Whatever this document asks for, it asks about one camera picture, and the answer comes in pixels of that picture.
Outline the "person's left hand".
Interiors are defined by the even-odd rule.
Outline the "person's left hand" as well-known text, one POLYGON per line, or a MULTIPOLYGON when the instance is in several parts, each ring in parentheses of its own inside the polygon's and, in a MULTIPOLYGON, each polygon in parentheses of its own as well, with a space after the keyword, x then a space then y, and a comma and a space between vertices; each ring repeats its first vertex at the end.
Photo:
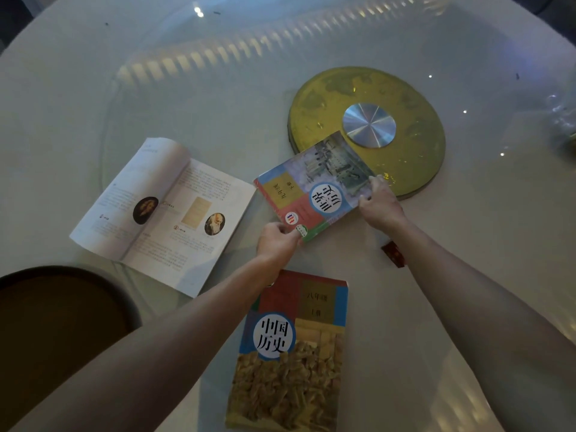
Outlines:
POLYGON ((274 272, 284 269, 297 249, 297 246, 281 243, 278 224, 283 223, 266 224, 256 246, 256 259, 274 272))

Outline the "person's right forearm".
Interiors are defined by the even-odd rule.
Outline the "person's right forearm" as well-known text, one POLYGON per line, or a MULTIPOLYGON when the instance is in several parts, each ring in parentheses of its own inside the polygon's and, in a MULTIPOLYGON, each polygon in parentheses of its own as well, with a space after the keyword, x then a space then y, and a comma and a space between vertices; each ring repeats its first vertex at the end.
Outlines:
POLYGON ((576 344, 408 220, 386 234, 506 432, 576 432, 576 344))

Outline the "round glass turntable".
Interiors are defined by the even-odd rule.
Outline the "round glass turntable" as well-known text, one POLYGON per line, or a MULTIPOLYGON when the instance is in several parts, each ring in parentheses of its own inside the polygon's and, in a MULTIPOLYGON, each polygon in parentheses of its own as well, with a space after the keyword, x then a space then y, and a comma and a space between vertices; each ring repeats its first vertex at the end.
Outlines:
POLYGON ((121 66, 100 183, 146 137, 251 181, 288 159, 289 107, 329 68, 420 92, 442 168, 402 204, 441 245, 544 313, 576 307, 576 148, 551 96, 576 47, 511 0, 199 0, 166 14, 121 66))

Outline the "open white textbook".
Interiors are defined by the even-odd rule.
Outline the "open white textbook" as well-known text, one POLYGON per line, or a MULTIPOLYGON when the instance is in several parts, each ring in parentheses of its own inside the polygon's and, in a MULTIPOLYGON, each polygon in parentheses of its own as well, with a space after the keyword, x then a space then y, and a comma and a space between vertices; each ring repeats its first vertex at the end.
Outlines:
POLYGON ((87 251, 195 298, 255 195, 253 184, 149 137, 70 234, 87 251))

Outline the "textbook with building cover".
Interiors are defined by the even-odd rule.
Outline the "textbook with building cover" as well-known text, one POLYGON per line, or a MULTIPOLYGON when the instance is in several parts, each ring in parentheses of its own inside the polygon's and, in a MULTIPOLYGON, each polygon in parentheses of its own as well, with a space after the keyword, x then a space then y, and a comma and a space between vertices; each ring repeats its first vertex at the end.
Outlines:
POLYGON ((308 242, 371 195, 373 171, 337 131, 261 174, 254 184, 289 230, 308 242))

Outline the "clear glass object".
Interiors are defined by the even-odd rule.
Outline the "clear glass object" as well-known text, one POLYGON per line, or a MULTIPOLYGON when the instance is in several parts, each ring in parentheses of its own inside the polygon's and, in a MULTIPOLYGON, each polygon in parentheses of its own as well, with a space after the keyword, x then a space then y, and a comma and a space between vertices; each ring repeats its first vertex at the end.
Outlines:
POLYGON ((576 88, 549 95, 545 108, 553 145, 576 158, 576 88))

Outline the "small red packet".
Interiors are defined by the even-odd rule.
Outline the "small red packet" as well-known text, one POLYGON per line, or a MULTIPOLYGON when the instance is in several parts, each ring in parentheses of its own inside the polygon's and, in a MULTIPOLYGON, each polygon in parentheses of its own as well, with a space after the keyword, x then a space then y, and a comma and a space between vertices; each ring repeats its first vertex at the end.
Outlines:
POLYGON ((386 256, 393 262, 397 268, 403 268, 406 266, 406 260, 399 247, 392 240, 388 241, 385 245, 381 247, 381 250, 386 254, 386 256))

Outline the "textbook with terracotta cover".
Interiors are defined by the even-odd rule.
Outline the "textbook with terracotta cover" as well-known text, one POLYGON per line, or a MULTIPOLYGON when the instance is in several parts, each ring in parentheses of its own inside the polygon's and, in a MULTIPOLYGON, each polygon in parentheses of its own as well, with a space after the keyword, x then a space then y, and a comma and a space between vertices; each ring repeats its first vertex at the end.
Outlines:
POLYGON ((246 316, 225 426, 336 432, 349 285, 281 270, 246 316))

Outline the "person's left forearm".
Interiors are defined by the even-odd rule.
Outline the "person's left forearm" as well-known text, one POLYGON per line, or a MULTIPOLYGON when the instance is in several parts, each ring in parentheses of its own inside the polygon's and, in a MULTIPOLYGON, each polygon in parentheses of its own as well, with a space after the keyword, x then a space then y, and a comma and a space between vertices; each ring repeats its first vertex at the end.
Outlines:
POLYGON ((259 255, 188 304, 124 337, 10 432, 155 432, 287 259, 259 255))

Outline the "person's right hand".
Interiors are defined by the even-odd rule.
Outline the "person's right hand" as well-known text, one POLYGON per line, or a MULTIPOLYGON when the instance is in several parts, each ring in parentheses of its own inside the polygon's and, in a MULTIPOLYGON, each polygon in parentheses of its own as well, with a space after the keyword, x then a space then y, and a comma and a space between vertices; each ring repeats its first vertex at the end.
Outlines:
POLYGON ((378 202, 377 211, 360 211, 364 220, 374 229, 389 234, 407 223, 407 217, 382 175, 369 177, 371 195, 378 202))

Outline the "silver metal centre disc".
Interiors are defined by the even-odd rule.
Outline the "silver metal centre disc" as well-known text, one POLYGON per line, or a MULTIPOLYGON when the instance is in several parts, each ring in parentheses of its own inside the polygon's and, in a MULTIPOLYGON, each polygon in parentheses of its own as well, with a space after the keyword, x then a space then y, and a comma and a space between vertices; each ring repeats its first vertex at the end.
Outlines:
POLYGON ((358 102, 343 113, 342 127, 356 145, 379 149, 390 145, 397 132, 397 123, 385 109, 369 102, 358 102))

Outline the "round gold turntable base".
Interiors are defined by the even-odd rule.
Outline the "round gold turntable base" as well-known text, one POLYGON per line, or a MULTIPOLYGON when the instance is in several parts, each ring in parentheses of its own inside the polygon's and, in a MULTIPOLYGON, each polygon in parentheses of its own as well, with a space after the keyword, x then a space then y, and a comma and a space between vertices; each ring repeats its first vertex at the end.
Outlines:
POLYGON ((294 152, 341 132, 364 163, 388 179, 398 198, 427 186, 445 157, 443 124, 428 100, 399 77, 369 67, 331 68, 305 82, 292 100, 287 130, 294 152), (390 145, 361 147, 344 133, 343 113, 358 102, 379 105, 396 120, 396 137, 390 145))

